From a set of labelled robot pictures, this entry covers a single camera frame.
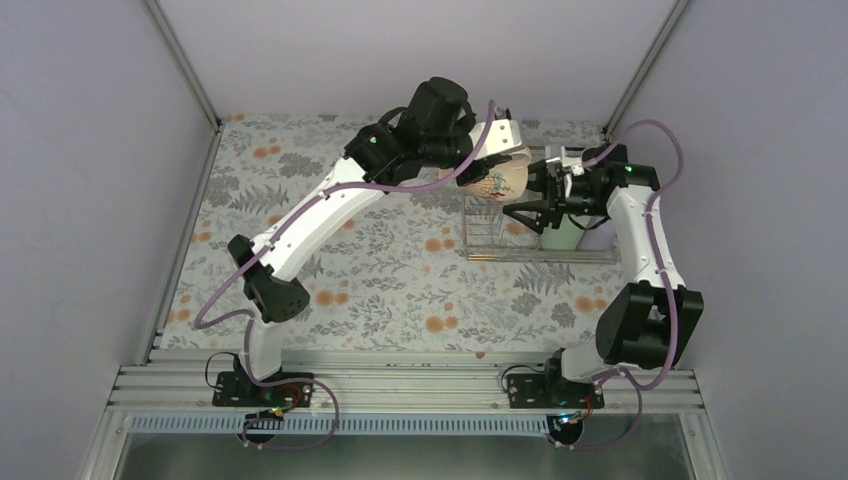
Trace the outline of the beige pineapple mug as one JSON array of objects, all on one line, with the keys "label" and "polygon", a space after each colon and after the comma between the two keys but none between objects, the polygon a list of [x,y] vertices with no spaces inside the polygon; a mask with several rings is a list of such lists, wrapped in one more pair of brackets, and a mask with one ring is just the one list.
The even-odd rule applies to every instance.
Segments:
[{"label": "beige pineapple mug", "polygon": [[525,193],[531,160],[532,153],[527,147],[512,152],[508,161],[494,166],[482,180],[460,190],[464,194],[500,203],[514,202]]}]

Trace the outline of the metal wire dish rack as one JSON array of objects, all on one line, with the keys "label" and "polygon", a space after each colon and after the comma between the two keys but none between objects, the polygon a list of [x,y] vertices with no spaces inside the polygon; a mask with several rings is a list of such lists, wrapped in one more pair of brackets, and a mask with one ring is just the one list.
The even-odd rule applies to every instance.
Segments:
[{"label": "metal wire dish rack", "polygon": [[507,204],[540,200],[540,193],[526,190],[510,203],[460,193],[463,244],[470,261],[614,264],[619,260],[611,226],[599,230],[596,246],[582,237],[574,251],[543,250],[539,234],[502,213]]}]

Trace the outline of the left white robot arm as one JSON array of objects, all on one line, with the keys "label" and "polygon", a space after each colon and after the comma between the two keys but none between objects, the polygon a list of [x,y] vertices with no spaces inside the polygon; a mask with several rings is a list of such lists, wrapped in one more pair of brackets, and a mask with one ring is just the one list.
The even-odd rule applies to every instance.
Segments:
[{"label": "left white robot arm", "polygon": [[258,310],[240,363],[239,392],[255,405],[278,391],[282,326],[310,303],[297,276],[306,261],[355,215],[391,193],[423,194],[482,179],[522,149],[509,110],[488,107],[484,121],[466,90],[443,77],[422,82],[409,103],[362,127],[317,186],[265,232],[235,236],[228,248],[243,291]]}]

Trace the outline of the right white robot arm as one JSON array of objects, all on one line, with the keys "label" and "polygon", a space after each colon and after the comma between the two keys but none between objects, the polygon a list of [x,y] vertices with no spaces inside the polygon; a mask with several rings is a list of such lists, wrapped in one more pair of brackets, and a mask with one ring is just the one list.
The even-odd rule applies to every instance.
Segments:
[{"label": "right white robot arm", "polygon": [[638,387],[656,388],[679,361],[704,309],[702,294],[686,286],[672,259],[656,170],[629,162],[623,145],[564,149],[529,165],[527,188],[540,199],[505,206],[507,216],[537,233],[574,216],[612,225],[626,280],[600,315],[594,341],[565,347],[548,361],[544,399],[565,407],[580,388],[610,378],[619,366],[656,370]]}]

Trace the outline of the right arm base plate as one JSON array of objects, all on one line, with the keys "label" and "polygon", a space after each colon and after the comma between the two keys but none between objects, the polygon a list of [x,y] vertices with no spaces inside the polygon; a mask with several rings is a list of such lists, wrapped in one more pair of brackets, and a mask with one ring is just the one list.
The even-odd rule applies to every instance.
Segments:
[{"label": "right arm base plate", "polygon": [[539,373],[510,373],[506,391],[513,409],[603,409],[603,391],[592,384],[548,378]]}]

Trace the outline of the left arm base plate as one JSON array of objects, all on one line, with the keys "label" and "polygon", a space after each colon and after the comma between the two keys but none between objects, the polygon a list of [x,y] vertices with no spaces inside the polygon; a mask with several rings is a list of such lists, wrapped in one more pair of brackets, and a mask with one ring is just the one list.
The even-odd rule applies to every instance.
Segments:
[{"label": "left arm base plate", "polygon": [[278,372],[269,382],[286,380],[285,385],[260,387],[243,371],[221,372],[216,379],[216,392],[211,403],[215,407],[254,409],[288,409],[310,406],[314,375],[307,372]]}]

